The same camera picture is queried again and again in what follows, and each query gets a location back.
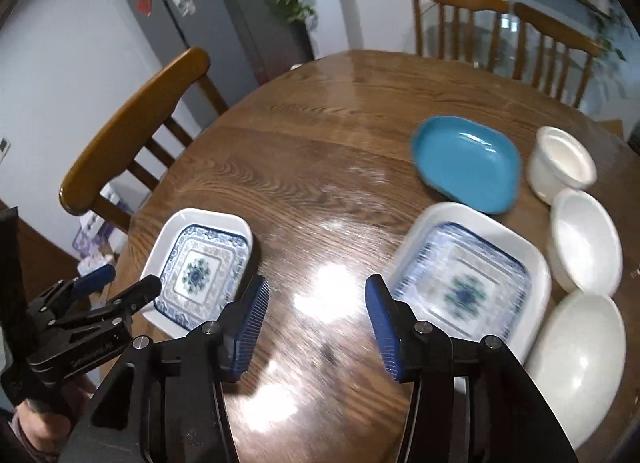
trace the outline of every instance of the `blue decorative border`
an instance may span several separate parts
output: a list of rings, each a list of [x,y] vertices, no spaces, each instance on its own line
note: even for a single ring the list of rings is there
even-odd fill
[[[180,232],[180,235],[172,246],[166,263],[164,263],[164,268],[162,268],[162,272],[160,274],[162,293],[154,299],[154,305],[160,313],[173,320],[188,331],[201,324],[201,322],[203,322],[202,319],[194,317],[193,315],[188,313],[187,310],[176,306],[172,302],[168,302],[164,298],[163,293],[164,285],[166,284],[168,276],[174,271],[175,263],[178,259],[180,251],[182,250],[182,246],[188,239],[191,238],[207,241],[209,244],[230,249],[235,253],[229,276],[227,277],[227,280],[225,282],[224,290],[221,293],[221,298],[216,302],[216,305],[213,307],[213,309],[210,310],[210,320],[217,319],[222,312],[222,308],[228,302],[231,302],[233,300],[234,291],[236,289],[236,286],[238,285],[238,282],[240,281],[240,278],[242,277],[242,274],[244,273],[244,268],[246,267],[246,264],[249,260],[249,255],[251,253],[249,251],[249,243],[246,237],[240,236],[238,234],[223,232],[222,230],[209,228],[207,226],[201,226],[200,224],[190,224]]]
[[[495,268],[507,273],[511,277],[514,286],[518,288],[518,294],[513,305],[511,305],[511,308],[505,313],[502,321],[502,331],[499,335],[503,340],[507,340],[516,324],[516,320],[522,311],[527,297],[531,293],[532,281],[529,272],[523,263],[516,258],[460,224],[452,222],[442,223],[429,232],[424,245],[418,250],[416,257],[405,269],[402,279],[396,287],[391,290],[392,296],[394,299],[405,300],[404,297],[407,288],[413,285],[416,280],[428,276],[433,272],[439,252],[446,244],[451,242],[455,242],[481,255],[485,261],[494,265]],[[464,334],[463,331],[443,317],[433,313],[432,315]]]

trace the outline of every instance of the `metal screw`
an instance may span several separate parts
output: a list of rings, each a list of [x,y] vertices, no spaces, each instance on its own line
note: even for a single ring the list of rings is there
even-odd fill
[[[144,349],[149,345],[149,337],[145,335],[140,335],[139,337],[135,337],[133,339],[133,347],[136,349]]]
[[[500,340],[500,338],[495,337],[493,335],[489,335],[487,338],[485,338],[484,343],[487,344],[492,349],[497,349],[499,347],[502,347],[502,340]]]
[[[204,322],[204,324],[202,325],[202,332],[206,335],[217,333],[218,331],[220,331],[220,324],[218,324],[214,320]]]
[[[427,333],[431,333],[433,331],[433,326],[429,322],[427,322],[426,320],[418,320],[414,324],[414,329],[420,335],[426,335]]]

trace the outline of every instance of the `square patterned dish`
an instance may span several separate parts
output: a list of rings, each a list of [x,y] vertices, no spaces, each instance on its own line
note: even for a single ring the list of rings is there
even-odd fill
[[[215,320],[231,302],[253,246],[237,216],[185,208],[162,228],[143,269],[160,277],[162,293],[142,315],[172,338]]]
[[[522,363],[542,321],[551,279],[540,251],[458,203],[431,205],[383,276],[394,299],[452,337],[501,337]]]

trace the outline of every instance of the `human hand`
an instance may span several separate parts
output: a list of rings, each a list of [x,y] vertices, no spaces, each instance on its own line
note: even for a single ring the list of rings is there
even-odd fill
[[[62,395],[76,418],[84,414],[94,392],[95,385],[85,375],[62,387]],[[27,440],[40,452],[59,453],[71,433],[72,425],[68,417],[54,413],[36,413],[26,401],[16,407],[16,414]]]

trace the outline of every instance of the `chair backrest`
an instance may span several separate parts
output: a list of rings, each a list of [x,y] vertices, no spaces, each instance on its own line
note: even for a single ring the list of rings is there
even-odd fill
[[[551,87],[556,74],[556,47],[558,42],[564,44],[564,55],[562,56],[562,69],[560,72],[560,78],[558,80],[558,87],[556,89],[555,99],[560,100],[562,92],[564,91],[564,85],[566,84],[566,77],[569,72],[569,50],[577,49],[587,53],[587,59],[582,69],[582,78],[578,91],[575,93],[574,107],[580,105],[584,90],[589,82],[591,75],[591,63],[594,58],[597,58],[602,52],[602,48],[598,43],[594,42],[589,37],[582,33],[572,29],[565,24],[562,24],[559,20],[556,20],[544,13],[540,13],[534,10],[526,4],[517,2],[513,6],[513,13],[520,19],[520,29],[518,31],[518,51],[516,53],[516,63],[513,70],[513,78],[516,80],[522,80],[522,74],[527,61],[527,24],[531,24],[535,29],[540,32],[540,44],[538,46],[538,55],[536,57],[536,65],[533,71],[533,80],[531,85],[538,89],[540,80],[542,78],[542,68],[545,54],[545,39],[551,37],[553,39],[553,45],[550,49],[549,64],[546,71],[545,84],[543,86],[543,93],[551,96]]]
[[[200,48],[190,48],[144,84],[92,139],[65,176],[60,187],[60,203],[71,215],[94,211],[123,232],[128,232],[129,215],[100,195],[100,190],[128,170],[149,190],[158,180],[135,161],[145,147],[167,168],[174,158],[152,137],[164,125],[183,146],[191,143],[187,132],[172,118],[181,96],[194,83],[218,114],[228,107],[207,77],[209,56]]]
[[[507,0],[433,0],[438,4],[439,24],[438,24],[438,58],[444,59],[445,48],[445,6],[453,6],[452,22],[452,46],[451,55],[454,60],[460,58],[460,9],[469,11],[468,20],[465,27],[465,61],[471,62],[474,51],[474,17],[476,11],[495,11],[494,28],[491,35],[491,46],[489,49],[489,60],[487,69],[494,70],[495,58],[498,51],[498,40],[500,38],[500,20],[502,14],[509,13],[509,2]],[[422,21],[420,17],[420,0],[414,2],[415,19],[415,47],[416,54],[422,56]]]

